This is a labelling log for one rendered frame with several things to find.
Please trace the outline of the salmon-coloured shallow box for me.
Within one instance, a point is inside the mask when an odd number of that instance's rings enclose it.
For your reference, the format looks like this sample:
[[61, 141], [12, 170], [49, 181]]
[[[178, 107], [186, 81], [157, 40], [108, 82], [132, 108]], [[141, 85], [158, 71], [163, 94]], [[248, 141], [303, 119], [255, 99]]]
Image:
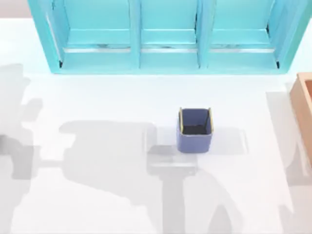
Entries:
[[300, 72], [290, 90], [293, 112], [312, 169], [312, 72]]

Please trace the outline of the light blue rack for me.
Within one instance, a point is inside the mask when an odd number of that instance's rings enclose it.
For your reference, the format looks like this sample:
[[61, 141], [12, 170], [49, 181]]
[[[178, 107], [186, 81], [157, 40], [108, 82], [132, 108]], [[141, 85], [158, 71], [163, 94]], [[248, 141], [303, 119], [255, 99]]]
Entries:
[[312, 0], [27, 0], [54, 74], [284, 74]]

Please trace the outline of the blue square plant pot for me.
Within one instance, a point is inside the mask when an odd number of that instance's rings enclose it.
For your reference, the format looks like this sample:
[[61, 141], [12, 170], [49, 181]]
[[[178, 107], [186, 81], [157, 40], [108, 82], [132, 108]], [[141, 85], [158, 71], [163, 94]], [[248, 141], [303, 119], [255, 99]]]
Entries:
[[180, 108], [177, 119], [176, 146], [181, 153], [209, 151], [214, 124], [211, 108]]

